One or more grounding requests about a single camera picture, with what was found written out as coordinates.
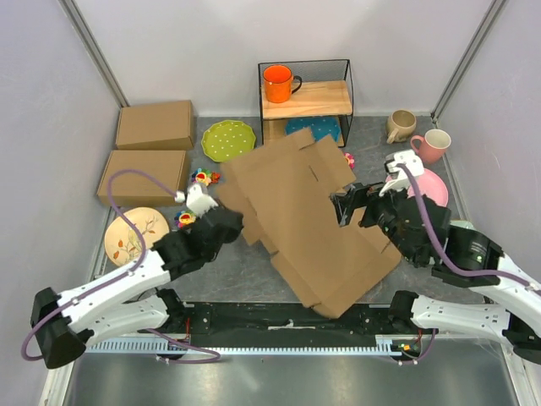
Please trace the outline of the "large cardboard box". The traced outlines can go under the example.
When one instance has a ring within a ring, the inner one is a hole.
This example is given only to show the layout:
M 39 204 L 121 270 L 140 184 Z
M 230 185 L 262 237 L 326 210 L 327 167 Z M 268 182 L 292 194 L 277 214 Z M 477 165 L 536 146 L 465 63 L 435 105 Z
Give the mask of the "large cardboard box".
M 331 196 L 356 179 L 336 142 L 309 129 L 221 165 L 216 193 L 243 214 L 247 244 L 261 242 L 270 262 L 302 302 L 340 317 L 401 261 L 376 226 L 359 227 L 364 210 L 340 226 Z

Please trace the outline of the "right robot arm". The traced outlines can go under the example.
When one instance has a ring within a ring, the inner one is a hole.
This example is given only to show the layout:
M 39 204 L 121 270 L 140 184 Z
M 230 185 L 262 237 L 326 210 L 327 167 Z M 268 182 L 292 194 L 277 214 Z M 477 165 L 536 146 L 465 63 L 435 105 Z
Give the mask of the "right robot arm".
M 376 226 L 415 267 L 485 298 L 484 304 L 443 302 L 414 292 L 395 292 L 387 311 L 399 333 L 418 329 L 462 332 L 502 343 L 531 363 L 540 362 L 540 285 L 504 250 L 477 230 L 451 224 L 451 212 L 416 191 L 389 191 L 382 184 L 354 184 L 331 196 L 340 226 Z

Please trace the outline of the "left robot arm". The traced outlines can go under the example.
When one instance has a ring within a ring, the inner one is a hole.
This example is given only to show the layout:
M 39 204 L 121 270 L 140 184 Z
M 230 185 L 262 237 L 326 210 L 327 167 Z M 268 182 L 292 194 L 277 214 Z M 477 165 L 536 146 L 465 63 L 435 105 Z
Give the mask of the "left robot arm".
M 241 233 L 243 216 L 218 206 L 185 228 L 167 233 L 137 260 L 77 288 L 44 288 L 34 297 L 30 336 L 49 370 L 80 357 L 108 338 L 162 327 L 178 332 L 185 312 L 167 290 L 133 303 L 131 298 L 196 272 L 216 259 L 221 247 Z

